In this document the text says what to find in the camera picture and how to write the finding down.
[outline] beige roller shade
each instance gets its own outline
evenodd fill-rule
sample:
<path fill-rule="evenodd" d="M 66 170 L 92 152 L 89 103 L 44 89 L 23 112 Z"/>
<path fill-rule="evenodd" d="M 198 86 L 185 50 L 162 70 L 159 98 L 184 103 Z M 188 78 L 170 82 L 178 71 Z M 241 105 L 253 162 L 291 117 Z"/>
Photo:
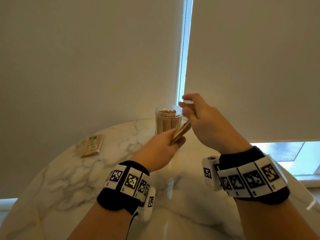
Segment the beige roller shade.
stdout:
<path fill-rule="evenodd" d="M 0 198 L 72 144 L 175 104 L 183 0 L 0 0 Z"/>
<path fill-rule="evenodd" d="M 320 141 L 320 0 L 194 0 L 185 93 L 251 142 Z"/>

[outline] round table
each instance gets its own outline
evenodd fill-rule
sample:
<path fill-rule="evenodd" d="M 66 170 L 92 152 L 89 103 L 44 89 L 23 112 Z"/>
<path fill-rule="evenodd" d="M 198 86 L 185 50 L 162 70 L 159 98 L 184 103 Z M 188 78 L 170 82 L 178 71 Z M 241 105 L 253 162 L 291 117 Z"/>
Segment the round table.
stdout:
<path fill-rule="evenodd" d="M 96 201 L 112 168 L 130 159 L 153 135 L 154 119 L 104 129 L 101 152 L 80 158 L 80 144 L 54 159 L 18 198 L 0 228 L 0 239 L 66 239 Z M 201 160 L 218 152 L 192 130 L 186 144 L 163 169 L 150 174 L 156 188 L 149 222 L 133 220 L 128 239 L 245 239 L 238 210 L 226 192 L 210 191 Z M 320 235 L 320 205 L 287 171 L 290 200 Z"/>

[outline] clear plastic jar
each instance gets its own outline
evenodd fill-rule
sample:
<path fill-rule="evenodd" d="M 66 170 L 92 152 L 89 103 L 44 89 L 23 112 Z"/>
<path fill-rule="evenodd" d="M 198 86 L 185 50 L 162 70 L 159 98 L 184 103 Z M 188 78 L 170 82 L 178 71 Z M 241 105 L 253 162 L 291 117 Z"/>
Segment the clear plastic jar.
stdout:
<path fill-rule="evenodd" d="M 182 108 L 176 105 L 161 105 L 155 109 L 155 134 L 179 128 L 182 120 Z"/>

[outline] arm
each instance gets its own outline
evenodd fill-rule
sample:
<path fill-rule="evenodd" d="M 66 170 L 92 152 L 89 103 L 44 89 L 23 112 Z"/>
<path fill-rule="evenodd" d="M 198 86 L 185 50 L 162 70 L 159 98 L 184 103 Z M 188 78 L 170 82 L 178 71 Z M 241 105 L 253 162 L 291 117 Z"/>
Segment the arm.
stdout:
<path fill-rule="evenodd" d="M 186 94 L 182 98 L 194 102 L 180 102 L 179 105 L 202 144 L 222 155 L 245 152 L 252 148 L 230 122 L 216 108 L 209 106 L 199 94 Z M 278 205 L 238 199 L 235 201 L 247 240 L 320 239 L 289 199 Z"/>
<path fill-rule="evenodd" d="M 182 137 L 177 143 L 169 145 L 175 132 L 176 129 L 172 129 L 155 135 L 130 160 L 138 162 L 150 173 L 163 168 L 186 142 L 186 138 Z M 68 240 L 125 240 L 131 218 L 132 215 L 125 209 L 106 210 L 95 202 Z"/>

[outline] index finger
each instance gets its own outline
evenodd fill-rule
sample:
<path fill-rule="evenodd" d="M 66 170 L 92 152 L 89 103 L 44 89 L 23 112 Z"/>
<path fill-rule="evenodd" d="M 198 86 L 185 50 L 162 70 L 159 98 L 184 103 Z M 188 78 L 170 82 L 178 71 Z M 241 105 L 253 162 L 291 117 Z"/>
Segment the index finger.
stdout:
<path fill-rule="evenodd" d="M 202 109 L 208 106 L 206 101 L 200 96 L 199 93 L 188 93 L 182 96 L 183 100 L 193 101 L 195 112 L 199 114 Z"/>

